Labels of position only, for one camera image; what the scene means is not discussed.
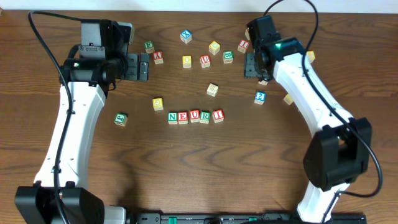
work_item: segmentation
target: wooden table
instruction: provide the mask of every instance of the wooden table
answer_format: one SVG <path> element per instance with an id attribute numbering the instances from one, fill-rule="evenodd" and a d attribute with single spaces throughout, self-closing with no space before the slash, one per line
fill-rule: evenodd
<path id="1" fill-rule="evenodd" d="M 119 83 L 98 118 L 89 163 L 90 192 L 107 205 L 165 213 L 253 213 L 293 210 L 307 187 L 302 158 L 311 140 L 296 106 L 283 102 L 276 82 L 267 86 L 243 78 L 244 54 L 237 51 L 246 23 L 260 13 L 60 12 L 69 16 L 131 22 L 136 28 L 130 52 L 143 52 L 153 40 L 164 64 L 150 62 L 150 80 Z M 277 13 L 283 37 L 307 43 L 314 15 Z M 342 196 L 335 212 L 367 215 L 368 223 L 398 219 L 398 15 L 320 14 L 312 50 L 313 66 L 336 99 L 356 118 L 373 126 L 372 147 L 383 171 L 384 188 L 374 198 Z M 38 29 L 59 63 L 80 43 L 80 24 L 35 16 Z M 180 33 L 193 32 L 184 44 Z M 217 40 L 233 50 L 202 69 L 199 56 Z M 43 163 L 59 105 L 57 73 L 35 38 L 27 11 L 4 11 L 0 17 L 0 223 L 22 223 L 14 205 L 18 186 L 31 185 Z M 193 67 L 182 68 L 182 55 Z M 209 83 L 220 86 L 215 98 Z M 254 104 L 257 90 L 267 93 Z M 165 109 L 154 111 L 161 96 Z M 169 125 L 172 110 L 222 108 L 225 120 L 214 124 Z M 129 113 L 125 128 L 116 113 Z M 372 191 L 373 163 L 350 188 Z"/>

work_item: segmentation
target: blue block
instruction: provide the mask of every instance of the blue block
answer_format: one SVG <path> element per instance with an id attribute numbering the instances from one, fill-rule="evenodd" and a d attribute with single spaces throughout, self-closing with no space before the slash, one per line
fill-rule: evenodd
<path id="1" fill-rule="evenodd" d="M 184 30 L 184 31 L 182 31 L 182 33 L 181 33 L 181 36 L 183 37 L 183 38 L 185 38 L 185 39 L 187 39 L 188 37 L 190 37 L 192 34 L 191 34 L 191 32 L 189 32 L 189 30 Z"/>
<path id="2" fill-rule="evenodd" d="M 266 100 L 266 96 L 267 96 L 266 93 L 258 91 L 256 93 L 256 100 L 265 101 Z"/>

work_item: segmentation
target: green block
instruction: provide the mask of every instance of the green block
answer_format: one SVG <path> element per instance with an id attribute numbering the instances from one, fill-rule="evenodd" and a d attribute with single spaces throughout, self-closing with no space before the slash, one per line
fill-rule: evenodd
<path id="1" fill-rule="evenodd" d="M 232 50 L 229 51 L 224 51 L 224 59 L 233 59 L 234 58 L 234 53 Z"/>
<path id="2" fill-rule="evenodd" d="M 169 224 L 177 224 L 177 218 L 169 218 Z"/>
<path id="3" fill-rule="evenodd" d="M 200 120 L 199 122 L 203 123 L 203 124 L 208 124 L 210 120 L 210 113 L 209 112 L 200 112 Z"/>
<path id="4" fill-rule="evenodd" d="M 177 113 L 169 113 L 169 124 L 177 124 Z"/>
<path id="5" fill-rule="evenodd" d="M 125 126 L 127 123 L 127 116 L 125 114 L 117 113 L 114 117 L 114 123 L 117 125 Z"/>
<path id="6" fill-rule="evenodd" d="M 154 43 L 152 41 L 147 41 L 144 43 L 145 49 L 149 49 L 151 47 L 154 47 Z"/>

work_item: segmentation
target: row of blocks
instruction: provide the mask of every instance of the row of blocks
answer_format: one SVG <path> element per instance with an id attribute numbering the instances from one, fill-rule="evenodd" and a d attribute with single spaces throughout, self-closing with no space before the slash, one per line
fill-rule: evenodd
<path id="1" fill-rule="evenodd" d="M 202 123 L 208 124 L 210 121 L 210 112 L 191 110 L 189 111 L 189 120 L 191 123 Z M 223 110 L 213 111 L 214 123 L 224 121 Z M 188 124 L 188 113 L 187 112 L 171 112 L 169 113 L 169 124 Z"/>

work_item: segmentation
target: cube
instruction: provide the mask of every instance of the cube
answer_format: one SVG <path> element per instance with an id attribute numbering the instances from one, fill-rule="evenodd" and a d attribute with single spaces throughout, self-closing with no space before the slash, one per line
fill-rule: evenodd
<path id="1" fill-rule="evenodd" d="M 210 56 L 209 55 L 200 56 L 200 65 L 202 68 L 210 67 Z"/>
<path id="2" fill-rule="evenodd" d="M 267 84 L 268 84 L 268 82 L 267 82 L 267 81 L 265 81 L 265 80 L 263 80 L 263 81 L 259 81 L 259 84 L 260 84 L 260 85 L 267 85 Z"/>
<path id="3" fill-rule="evenodd" d="M 256 97 L 254 99 L 254 102 L 261 105 L 261 104 L 263 104 L 265 102 L 265 100 L 266 100 L 266 93 L 258 91 L 256 93 Z"/>
<path id="4" fill-rule="evenodd" d="M 120 126 L 125 126 L 127 123 L 127 115 L 117 113 L 114 117 L 114 123 Z"/>
<path id="5" fill-rule="evenodd" d="M 155 51 L 154 43 L 152 43 L 152 41 L 145 42 L 144 47 L 145 47 L 145 51 L 147 52 L 147 54 Z"/>
<path id="6" fill-rule="evenodd" d="M 246 53 L 246 50 L 248 49 L 249 45 L 250 45 L 250 43 L 248 41 L 241 40 L 238 45 L 238 51 L 240 51 L 242 53 Z"/>
<path id="7" fill-rule="evenodd" d="M 310 63 L 312 63 L 315 60 L 315 53 L 313 51 L 309 51 L 309 52 L 307 52 L 307 57 L 308 57 Z"/>
<path id="8" fill-rule="evenodd" d="M 210 120 L 210 113 L 209 112 L 200 112 L 200 120 L 199 122 L 202 124 L 208 124 Z"/>
<path id="9" fill-rule="evenodd" d="M 234 60 L 234 53 L 232 52 L 232 50 L 224 51 L 223 59 L 224 63 L 232 63 L 232 61 Z"/>
<path id="10" fill-rule="evenodd" d="M 209 51 L 210 53 L 212 53 L 213 55 L 216 55 L 219 51 L 220 51 L 221 45 L 219 43 L 217 43 L 216 41 L 213 41 L 210 45 L 209 45 Z"/>
<path id="11" fill-rule="evenodd" d="M 157 110 L 163 110 L 163 100 L 161 98 L 156 98 L 152 100 L 152 103 L 154 104 L 154 109 Z"/>
<path id="12" fill-rule="evenodd" d="M 182 56 L 182 67 L 183 68 L 191 68 L 192 67 L 192 58 L 189 55 Z"/>
<path id="13" fill-rule="evenodd" d="M 179 112 L 178 113 L 178 123 L 179 124 L 188 124 L 188 113 L 187 112 Z"/>
<path id="14" fill-rule="evenodd" d="M 154 61 L 155 64 L 163 63 L 163 54 L 161 51 L 154 52 Z"/>
<path id="15" fill-rule="evenodd" d="M 285 96 L 284 101 L 288 104 L 291 105 L 294 101 L 292 99 L 292 97 L 288 94 Z"/>
<path id="16" fill-rule="evenodd" d="M 250 40 L 249 28 L 246 29 L 246 31 L 244 32 L 244 35 L 246 36 L 247 40 Z"/>
<path id="17" fill-rule="evenodd" d="M 210 83 L 209 87 L 207 88 L 207 94 L 215 97 L 217 92 L 218 92 L 218 86 Z"/>
<path id="18" fill-rule="evenodd" d="M 214 120 L 214 123 L 219 123 L 219 122 L 224 121 L 223 110 L 213 111 L 213 120 Z"/>
<path id="19" fill-rule="evenodd" d="M 192 33 L 189 30 L 184 30 L 180 34 L 180 39 L 187 44 L 192 40 Z"/>
<path id="20" fill-rule="evenodd" d="M 177 113 L 169 113 L 169 124 L 178 124 L 177 122 Z"/>
<path id="21" fill-rule="evenodd" d="M 191 110 L 189 111 L 189 118 L 191 123 L 199 122 L 200 120 L 200 112 L 199 110 Z"/>

